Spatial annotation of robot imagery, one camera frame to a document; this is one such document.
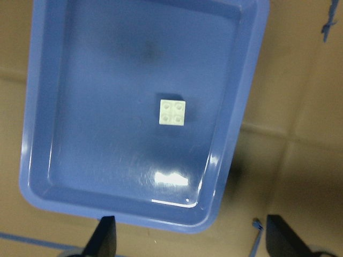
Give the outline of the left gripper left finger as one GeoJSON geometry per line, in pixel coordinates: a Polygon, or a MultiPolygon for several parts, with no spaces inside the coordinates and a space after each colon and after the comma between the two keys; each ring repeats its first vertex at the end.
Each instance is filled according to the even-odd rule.
{"type": "Polygon", "coordinates": [[[82,256],[116,255],[116,222],[115,216],[104,216],[82,251],[82,256]]]}

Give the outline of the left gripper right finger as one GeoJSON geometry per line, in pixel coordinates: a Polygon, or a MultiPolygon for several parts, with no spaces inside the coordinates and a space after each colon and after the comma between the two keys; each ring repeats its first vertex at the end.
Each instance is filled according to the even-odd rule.
{"type": "Polygon", "coordinates": [[[268,215],[266,249],[269,256],[312,256],[304,241],[280,215],[268,215]]]}

